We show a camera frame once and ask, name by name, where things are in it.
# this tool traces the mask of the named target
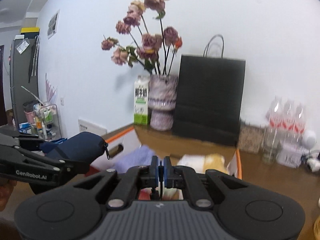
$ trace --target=human hand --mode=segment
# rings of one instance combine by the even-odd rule
[[[17,185],[15,180],[9,180],[7,184],[0,186],[0,211],[3,211],[9,197],[13,191],[13,188]]]

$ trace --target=pink trash can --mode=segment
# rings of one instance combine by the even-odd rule
[[[34,116],[35,116],[35,112],[34,111],[32,111],[32,112],[23,111],[23,112],[26,115],[28,123],[30,123],[30,124],[35,123],[35,120],[33,119]]]

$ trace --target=ceiling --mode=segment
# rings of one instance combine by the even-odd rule
[[[0,31],[4,31],[4,28],[20,27],[26,15],[37,18],[46,2],[47,0],[1,0]]]

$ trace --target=gray ribbed panel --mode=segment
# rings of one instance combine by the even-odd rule
[[[134,201],[124,211],[110,212],[83,240],[237,240],[209,212],[186,201]]]

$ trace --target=circular cover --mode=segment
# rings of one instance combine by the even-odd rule
[[[293,199],[259,187],[230,191],[218,217],[231,235],[247,240],[294,239],[305,221],[302,207]]]
[[[90,191],[51,190],[23,202],[14,220],[20,234],[32,240],[70,240],[90,233],[101,218]]]

